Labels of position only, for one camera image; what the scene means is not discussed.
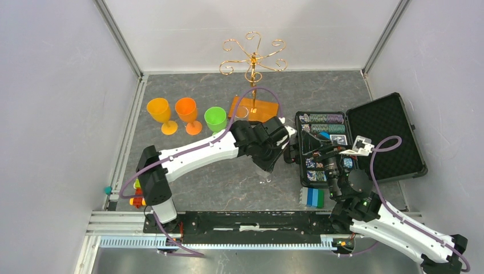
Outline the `clear glass back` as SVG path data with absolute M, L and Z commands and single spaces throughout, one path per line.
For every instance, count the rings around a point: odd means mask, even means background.
M 273 176 L 271 172 L 256 168 L 256 173 L 259 176 L 260 183 L 270 183 L 272 181 Z

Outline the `green wine glass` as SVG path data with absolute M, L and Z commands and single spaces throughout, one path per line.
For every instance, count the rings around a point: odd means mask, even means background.
M 204 119 L 213 135 L 224 130 L 227 126 L 227 113 L 225 109 L 218 106 L 210 107 L 205 112 Z

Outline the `orange wine glass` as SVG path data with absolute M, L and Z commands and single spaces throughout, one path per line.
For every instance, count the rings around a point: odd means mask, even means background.
M 201 133 L 202 124 L 197 120 L 198 111 L 194 99 L 189 97 L 179 99 L 175 104 L 175 111 L 179 118 L 186 122 L 185 130 L 189 135 Z

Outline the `yellow wine glass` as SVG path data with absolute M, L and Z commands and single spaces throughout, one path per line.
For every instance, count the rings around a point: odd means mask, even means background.
M 171 109 L 165 98 L 154 98 L 147 104 L 147 111 L 151 117 L 161 123 L 161 132 L 164 135 L 172 135 L 178 129 L 178 124 L 171 120 Z

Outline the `clear flute glass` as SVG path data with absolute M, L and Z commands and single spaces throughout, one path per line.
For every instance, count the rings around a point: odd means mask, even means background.
M 248 120 L 249 110 L 245 106 L 239 106 L 237 110 L 234 111 L 234 121 L 237 120 Z

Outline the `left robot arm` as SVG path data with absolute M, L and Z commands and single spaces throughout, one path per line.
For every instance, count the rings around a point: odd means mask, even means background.
M 254 124 L 237 120 L 214 136 L 170 150 L 157 151 L 154 146 L 146 147 L 136 177 L 158 226 L 168 233 L 179 226 L 170 182 L 198 168 L 241 156 L 250 157 L 259 169 L 271 174 L 296 132 L 285 124 L 284 118 L 275 116 Z

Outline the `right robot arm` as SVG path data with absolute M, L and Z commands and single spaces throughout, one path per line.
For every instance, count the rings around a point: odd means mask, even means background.
M 467 238 L 439 233 L 405 215 L 382 195 L 373 171 L 379 152 L 390 152 L 402 144 L 398 135 L 377 145 L 357 136 L 351 149 L 325 137 L 302 131 L 300 152 L 322 165 L 330 199 L 336 202 L 329 218 L 332 230 L 370 237 L 400 251 L 424 273 L 468 273 L 464 257 Z

